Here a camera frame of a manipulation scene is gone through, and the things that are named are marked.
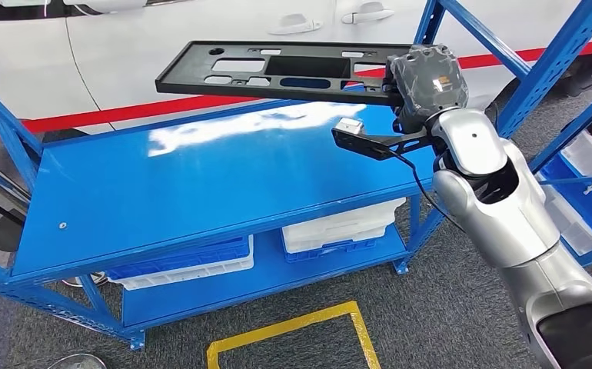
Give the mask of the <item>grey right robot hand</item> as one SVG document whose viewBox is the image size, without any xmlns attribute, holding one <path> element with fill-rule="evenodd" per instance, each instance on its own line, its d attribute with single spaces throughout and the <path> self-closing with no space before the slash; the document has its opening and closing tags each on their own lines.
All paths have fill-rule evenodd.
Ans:
<svg viewBox="0 0 592 369">
<path fill-rule="evenodd" d="M 392 106 L 397 133 L 416 133 L 429 118 L 468 103 L 467 82 L 446 45 L 412 45 L 403 55 L 388 56 L 384 81 L 401 98 Z"/>
</svg>

